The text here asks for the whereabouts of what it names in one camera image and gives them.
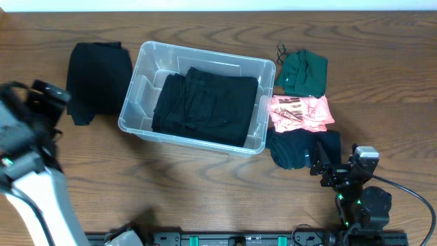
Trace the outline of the black garment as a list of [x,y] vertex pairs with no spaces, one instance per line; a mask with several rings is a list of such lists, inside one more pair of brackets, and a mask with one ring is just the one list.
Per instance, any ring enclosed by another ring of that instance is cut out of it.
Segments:
[[71,95],[67,114],[77,126],[97,115],[122,110],[133,68],[121,42],[79,42],[68,64],[66,90]]

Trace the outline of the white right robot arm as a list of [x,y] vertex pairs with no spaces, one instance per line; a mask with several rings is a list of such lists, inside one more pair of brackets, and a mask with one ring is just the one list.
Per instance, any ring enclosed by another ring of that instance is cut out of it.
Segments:
[[371,146],[354,146],[347,164],[333,163],[319,143],[312,176],[321,175],[320,184],[336,192],[335,203],[346,227],[358,226],[379,232],[389,223],[392,196],[384,189],[363,185],[371,180],[379,162],[379,153]]

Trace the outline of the black trousers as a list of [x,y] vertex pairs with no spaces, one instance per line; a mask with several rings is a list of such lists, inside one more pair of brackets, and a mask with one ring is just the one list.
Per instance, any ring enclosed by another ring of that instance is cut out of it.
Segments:
[[154,109],[152,130],[242,147],[257,95],[253,77],[226,77],[191,67],[165,79]]

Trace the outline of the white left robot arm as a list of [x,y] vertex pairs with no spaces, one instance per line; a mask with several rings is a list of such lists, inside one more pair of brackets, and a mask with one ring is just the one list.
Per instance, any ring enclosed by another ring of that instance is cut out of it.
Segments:
[[56,125],[67,91],[35,80],[1,85],[1,194],[22,217],[35,245],[144,245],[133,224],[86,233],[57,160]]

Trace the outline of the green garment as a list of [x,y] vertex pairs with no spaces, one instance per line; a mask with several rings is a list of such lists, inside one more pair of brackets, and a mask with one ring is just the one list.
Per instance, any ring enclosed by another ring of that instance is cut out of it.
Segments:
[[288,52],[277,45],[281,71],[274,84],[287,96],[321,98],[326,93],[328,60],[307,49]]

